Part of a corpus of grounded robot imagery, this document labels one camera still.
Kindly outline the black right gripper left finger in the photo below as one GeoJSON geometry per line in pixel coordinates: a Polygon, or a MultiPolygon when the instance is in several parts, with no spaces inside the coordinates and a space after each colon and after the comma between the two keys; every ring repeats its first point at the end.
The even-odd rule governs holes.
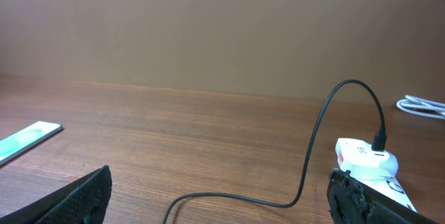
{"type": "Polygon", "coordinates": [[[103,166],[1,217],[1,224],[102,224],[111,191],[111,171],[103,166]]]}

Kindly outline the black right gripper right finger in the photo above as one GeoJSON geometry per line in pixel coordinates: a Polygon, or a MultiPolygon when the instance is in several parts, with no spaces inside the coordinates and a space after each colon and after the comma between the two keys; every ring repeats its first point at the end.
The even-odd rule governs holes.
{"type": "Polygon", "coordinates": [[[327,187],[330,215],[336,224],[435,224],[372,189],[346,172],[335,168],[327,187]]]}

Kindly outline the Galaxy smartphone with teal screen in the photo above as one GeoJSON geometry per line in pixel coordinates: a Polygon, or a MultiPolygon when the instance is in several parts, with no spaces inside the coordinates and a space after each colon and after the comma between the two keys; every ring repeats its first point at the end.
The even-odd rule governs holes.
{"type": "Polygon", "coordinates": [[[1,165],[61,132],[61,124],[37,121],[1,140],[1,165]]]}

